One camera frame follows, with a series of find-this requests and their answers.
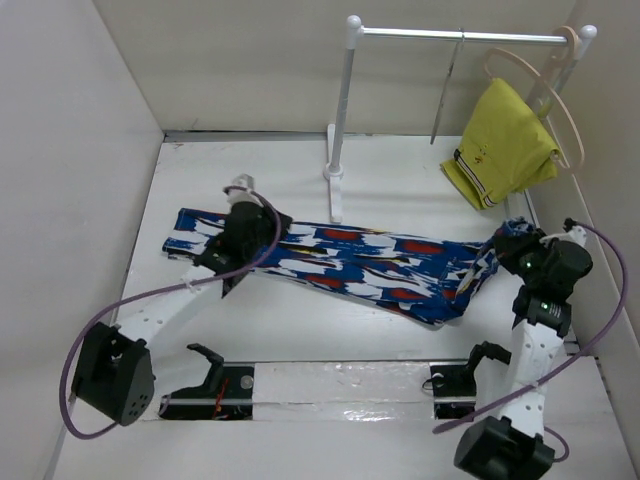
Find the blue patterned trousers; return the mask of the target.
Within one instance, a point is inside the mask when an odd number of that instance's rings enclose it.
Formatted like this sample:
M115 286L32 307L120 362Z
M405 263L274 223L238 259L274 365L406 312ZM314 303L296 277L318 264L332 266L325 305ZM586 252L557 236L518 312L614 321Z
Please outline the blue patterned trousers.
M227 214L181 209L163 252L192 261L221 232ZM522 217L504 221L494 234L501 228L511 235L535 229ZM439 325L461 317L498 271L494 234L485 241L459 242L293 220L254 271Z

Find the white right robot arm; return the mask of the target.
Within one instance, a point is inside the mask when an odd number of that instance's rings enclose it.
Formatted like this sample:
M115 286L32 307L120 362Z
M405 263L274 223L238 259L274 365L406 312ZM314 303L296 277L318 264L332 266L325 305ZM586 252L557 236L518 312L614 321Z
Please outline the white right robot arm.
M495 239L500 265L523 284L512 304L510 346L477 345L462 369L465 387L477 394L477 417L454 465L476 479L540 479L554 462L544 440L543 378L571 327L568 299L593 267L585 245L584 228L571 220L557 234L536 229Z

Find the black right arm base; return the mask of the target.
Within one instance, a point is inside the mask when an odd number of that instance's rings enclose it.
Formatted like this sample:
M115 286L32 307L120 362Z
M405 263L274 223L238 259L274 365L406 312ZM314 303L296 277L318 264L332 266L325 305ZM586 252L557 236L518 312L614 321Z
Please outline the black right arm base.
M485 341L471 349L464 364L440 363L429 367L430 373L422 389L432 393L437 420L461 419L474 412L477 394L474 374L483 359L508 366L511 353L498 344Z

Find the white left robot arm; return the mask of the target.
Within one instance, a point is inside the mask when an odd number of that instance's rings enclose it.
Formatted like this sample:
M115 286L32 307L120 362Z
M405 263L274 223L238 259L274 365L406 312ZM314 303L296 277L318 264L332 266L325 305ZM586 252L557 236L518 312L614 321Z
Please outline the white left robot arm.
M270 205L234 204L179 283L149 292L150 303L116 325L99 316L89 322L65 361L60 395L84 401L113 425L137 421L154 396L153 350L266 260L292 222Z

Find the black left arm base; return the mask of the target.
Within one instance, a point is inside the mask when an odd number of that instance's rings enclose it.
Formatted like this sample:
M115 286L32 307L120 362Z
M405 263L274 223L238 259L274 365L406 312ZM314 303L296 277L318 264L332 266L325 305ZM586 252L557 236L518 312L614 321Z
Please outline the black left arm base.
M160 397L158 417L176 421L245 421L253 418L254 363L227 363L224 358L199 343L187 349L209 364L201 381Z

